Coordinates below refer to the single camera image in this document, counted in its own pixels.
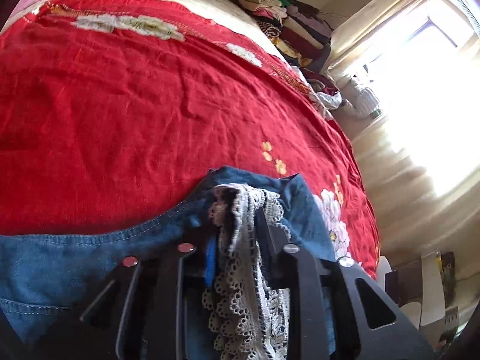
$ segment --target screw head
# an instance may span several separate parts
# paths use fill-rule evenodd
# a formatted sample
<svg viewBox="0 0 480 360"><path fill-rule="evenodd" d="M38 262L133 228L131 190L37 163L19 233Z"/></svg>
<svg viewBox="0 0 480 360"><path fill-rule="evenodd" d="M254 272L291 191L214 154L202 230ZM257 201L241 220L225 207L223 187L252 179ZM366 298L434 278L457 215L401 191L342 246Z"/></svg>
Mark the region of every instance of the screw head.
<svg viewBox="0 0 480 360"><path fill-rule="evenodd" d="M351 266L353 266L353 264L355 264L355 260L352 259L351 257L341 257L339 260L338 260L338 263L341 265L341 266L344 266L345 268L350 268Z"/></svg>
<svg viewBox="0 0 480 360"><path fill-rule="evenodd" d="M184 244L178 245L178 251L180 253L189 253L189 252L193 251L194 249L195 249L195 246L193 246L192 244L189 244L189 243L184 243Z"/></svg>
<svg viewBox="0 0 480 360"><path fill-rule="evenodd" d="M125 257L121 263L123 264L123 266L126 266L126 267L132 267L132 266L136 266L138 264L138 258L136 258L135 256L128 256L128 257Z"/></svg>
<svg viewBox="0 0 480 360"><path fill-rule="evenodd" d="M295 244L286 244L283 247L283 251L288 254L297 253L299 250L300 248Z"/></svg>

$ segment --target denim garment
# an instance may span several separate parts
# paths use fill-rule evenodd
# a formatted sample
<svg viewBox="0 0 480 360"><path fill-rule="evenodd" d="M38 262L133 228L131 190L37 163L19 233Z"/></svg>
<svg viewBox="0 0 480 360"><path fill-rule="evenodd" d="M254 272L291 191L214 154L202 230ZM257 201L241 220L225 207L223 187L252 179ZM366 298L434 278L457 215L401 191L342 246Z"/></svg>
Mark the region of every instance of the denim garment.
<svg viewBox="0 0 480 360"><path fill-rule="evenodd" d="M335 259L322 215L302 176L273 179L225 166L210 171L176 207L126 230L102 235L0 236L0 307L10 324L23 341L32 344L52 323L68 318L73 305L123 257L155 258L162 247L181 239L186 231L208 226L208 210L215 201L212 187L228 183L279 193L285 210L280 223L291 230L292 239L318 258ZM188 342L190 355L198 354L194 359L218 356L212 348L214 336L207 329L208 314L200 295L198 302L190 302L188 315L193 320ZM331 318L327 328L333 351Z"/></svg>

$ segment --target mattress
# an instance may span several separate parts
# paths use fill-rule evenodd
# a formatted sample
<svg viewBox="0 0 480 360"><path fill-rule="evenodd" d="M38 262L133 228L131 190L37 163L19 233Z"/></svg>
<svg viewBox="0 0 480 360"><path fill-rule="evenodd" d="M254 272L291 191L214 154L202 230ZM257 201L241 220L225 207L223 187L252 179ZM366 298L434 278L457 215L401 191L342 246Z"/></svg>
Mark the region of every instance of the mattress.
<svg viewBox="0 0 480 360"><path fill-rule="evenodd" d="M378 231L350 142L231 2L41 1L6 24L0 59L0 234L135 226L224 165L300 173L336 256L374 277Z"/></svg>

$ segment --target window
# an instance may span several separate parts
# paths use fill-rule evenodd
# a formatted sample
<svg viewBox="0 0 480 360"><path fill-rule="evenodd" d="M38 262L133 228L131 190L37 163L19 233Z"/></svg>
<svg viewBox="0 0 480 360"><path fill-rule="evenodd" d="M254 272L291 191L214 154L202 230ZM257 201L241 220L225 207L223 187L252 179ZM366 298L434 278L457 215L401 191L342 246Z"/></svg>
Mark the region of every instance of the window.
<svg viewBox="0 0 480 360"><path fill-rule="evenodd" d="M392 144L427 169L439 195L480 164L480 145L472 144L480 136L480 69L458 59L473 35L447 3L430 0L388 23L365 53L369 86L394 126Z"/></svg>

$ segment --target curtain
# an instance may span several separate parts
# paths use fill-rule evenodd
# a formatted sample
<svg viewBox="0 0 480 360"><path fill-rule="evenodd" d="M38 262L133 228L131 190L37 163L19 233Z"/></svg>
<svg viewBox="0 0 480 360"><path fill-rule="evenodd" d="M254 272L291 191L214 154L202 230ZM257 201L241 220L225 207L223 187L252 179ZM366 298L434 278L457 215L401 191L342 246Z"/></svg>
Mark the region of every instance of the curtain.
<svg viewBox="0 0 480 360"><path fill-rule="evenodd" d="M334 31L325 72L344 87L385 25L428 1L373 0ZM387 113L352 146L381 254L396 265L453 251L462 322L480 297L480 40L432 58L428 71L410 67L417 74L396 84Z"/></svg>
<svg viewBox="0 0 480 360"><path fill-rule="evenodd" d="M375 35L392 19L405 15L429 0L373 0L335 29L330 57L324 71L342 89L352 72L361 67L362 56L372 46Z"/></svg>

